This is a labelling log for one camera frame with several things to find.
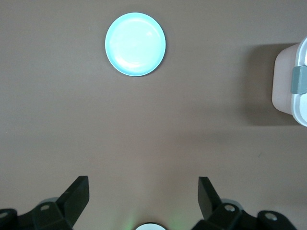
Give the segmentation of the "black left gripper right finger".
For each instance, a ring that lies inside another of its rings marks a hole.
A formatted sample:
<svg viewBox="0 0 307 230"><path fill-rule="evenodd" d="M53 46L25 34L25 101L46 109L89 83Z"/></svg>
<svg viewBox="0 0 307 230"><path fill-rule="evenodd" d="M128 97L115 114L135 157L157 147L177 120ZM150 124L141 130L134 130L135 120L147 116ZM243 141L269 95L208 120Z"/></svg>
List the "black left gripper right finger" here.
<svg viewBox="0 0 307 230"><path fill-rule="evenodd" d="M194 230L295 230L293 223L283 214L260 211L257 216L231 202L222 201L208 177L199 177L198 203L203 219Z"/></svg>

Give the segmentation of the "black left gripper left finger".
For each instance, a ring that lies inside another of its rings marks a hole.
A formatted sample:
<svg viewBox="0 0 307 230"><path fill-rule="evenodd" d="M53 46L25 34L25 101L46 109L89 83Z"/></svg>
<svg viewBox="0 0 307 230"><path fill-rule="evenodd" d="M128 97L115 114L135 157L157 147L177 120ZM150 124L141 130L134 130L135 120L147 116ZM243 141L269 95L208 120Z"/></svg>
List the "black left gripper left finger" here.
<svg viewBox="0 0 307 230"><path fill-rule="evenodd" d="M18 215L12 208L0 210L2 230L71 230L89 202L88 176L79 176L57 198Z"/></svg>

